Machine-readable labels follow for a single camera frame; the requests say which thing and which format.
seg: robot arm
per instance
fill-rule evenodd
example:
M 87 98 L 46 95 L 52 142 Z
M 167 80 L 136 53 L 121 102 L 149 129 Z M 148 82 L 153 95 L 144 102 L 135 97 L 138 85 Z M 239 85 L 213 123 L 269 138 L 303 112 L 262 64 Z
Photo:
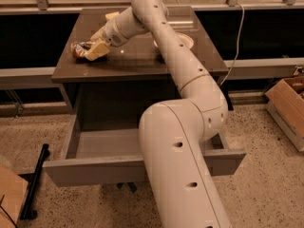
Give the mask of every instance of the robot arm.
M 139 127 L 144 164 L 165 228 L 231 227 L 201 154 L 203 142 L 219 133 L 227 103 L 206 68 L 166 20 L 160 0 L 132 0 L 110 20 L 100 37 L 119 47 L 151 31 L 181 100 L 150 106 Z

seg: cardboard box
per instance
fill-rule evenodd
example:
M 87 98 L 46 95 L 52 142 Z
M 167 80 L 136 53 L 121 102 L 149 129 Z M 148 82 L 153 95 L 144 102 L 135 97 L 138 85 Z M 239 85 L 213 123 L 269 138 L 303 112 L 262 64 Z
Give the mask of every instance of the cardboard box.
M 0 178 L 0 199 L 4 196 L 1 206 L 16 223 L 26 198 L 28 182 L 1 164 Z M 0 227 L 15 227 L 3 210 L 0 210 Z
M 298 151 L 304 151 L 304 77 L 282 79 L 266 96 L 268 112 L 282 128 Z

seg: black metal stand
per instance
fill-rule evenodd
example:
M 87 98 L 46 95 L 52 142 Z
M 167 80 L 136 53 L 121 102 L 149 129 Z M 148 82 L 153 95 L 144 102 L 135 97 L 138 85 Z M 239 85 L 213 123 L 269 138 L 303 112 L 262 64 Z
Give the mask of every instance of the black metal stand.
M 123 187 L 123 183 L 118 183 L 117 184 L 117 187 L 119 188 L 119 189 L 121 189 L 122 187 Z M 136 187 L 136 185 L 134 184 L 134 182 L 128 182 L 127 183 L 127 185 L 129 186 L 129 188 L 130 188 L 130 190 L 131 190 L 131 192 L 134 194 L 136 191 L 137 191 L 137 187 Z
M 36 165 L 35 172 L 30 173 L 30 174 L 19 175 L 21 178 L 23 178 L 29 182 L 28 195 L 27 195 L 25 204 L 22 208 L 20 219 L 36 219 L 37 218 L 37 211 L 31 210 L 31 205 L 34 200 L 34 195 L 35 195 L 36 189 L 38 187 L 38 182 L 39 182 L 41 171 L 42 171 L 42 165 L 48 156 L 49 156 L 48 144 L 44 143 L 42 146 L 42 150 L 41 150 L 37 165 Z
M 20 98 L 15 90 L 8 89 L 8 90 L 6 90 L 6 92 L 16 107 L 16 118 L 20 117 L 24 110 L 22 101 L 20 100 Z

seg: white cable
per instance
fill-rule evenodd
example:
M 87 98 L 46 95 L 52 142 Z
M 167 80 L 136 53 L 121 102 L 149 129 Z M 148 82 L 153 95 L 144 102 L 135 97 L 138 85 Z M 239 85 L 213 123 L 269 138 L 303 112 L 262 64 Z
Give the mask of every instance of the white cable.
M 227 73 L 227 75 L 225 76 L 225 78 L 220 82 L 220 86 L 222 84 L 224 84 L 224 82 L 227 80 L 232 68 L 234 67 L 235 65 L 235 62 L 237 60 L 237 57 L 238 57 L 238 48 L 239 48 L 239 36 L 240 36 L 240 33 L 241 33 L 241 30 L 243 28 L 243 22 L 244 22 L 244 17 L 245 17 L 245 8 L 240 4 L 240 3 L 237 3 L 240 7 L 241 7 L 241 10 L 242 10 L 242 15 L 241 15 L 241 20 L 240 20 L 240 24 L 239 24 L 239 29 L 238 29 L 238 34 L 237 34 L 237 53 L 236 53 L 236 56 L 235 56 L 235 59 L 234 59 L 234 62 L 231 64 L 230 66 L 230 69 Z

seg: speckled floor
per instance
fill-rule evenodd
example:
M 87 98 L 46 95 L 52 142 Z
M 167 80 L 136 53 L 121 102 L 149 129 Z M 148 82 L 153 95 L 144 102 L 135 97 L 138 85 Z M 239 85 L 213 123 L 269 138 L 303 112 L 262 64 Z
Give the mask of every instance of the speckled floor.
M 16 173 L 34 170 L 40 148 L 60 155 L 69 115 L 62 104 L 27 105 L 20 118 L 0 106 L 0 162 Z M 304 157 L 287 139 L 265 104 L 235 105 L 224 133 L 231 148 L 247 156 L 234 176 L 214 177 L 226 212 L 237 228 L 304 227 Z M 43 172 L 36 194 L 35 220 L 18 227 L 162 227 L 149 183 L 58 188 Z

